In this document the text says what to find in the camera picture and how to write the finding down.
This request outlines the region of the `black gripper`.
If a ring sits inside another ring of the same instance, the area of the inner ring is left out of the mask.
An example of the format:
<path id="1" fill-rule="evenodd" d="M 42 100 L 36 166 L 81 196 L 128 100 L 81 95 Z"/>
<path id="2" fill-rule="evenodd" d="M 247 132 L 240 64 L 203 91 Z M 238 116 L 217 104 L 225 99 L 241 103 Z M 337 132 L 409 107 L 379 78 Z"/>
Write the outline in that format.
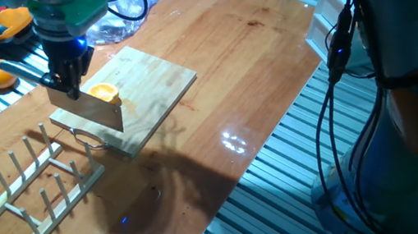
<path id="1" fill-rule="evenodd" d="M 57 88 L 61 80 L 67 97 L 78 99 L 80 80 L 87 74 L 94 48 L 82 36 L 61 42 L 42 38 L 41 44 L 48 58 L 50 72 L 44 73 L 39 83 L 45 87 Z"/>

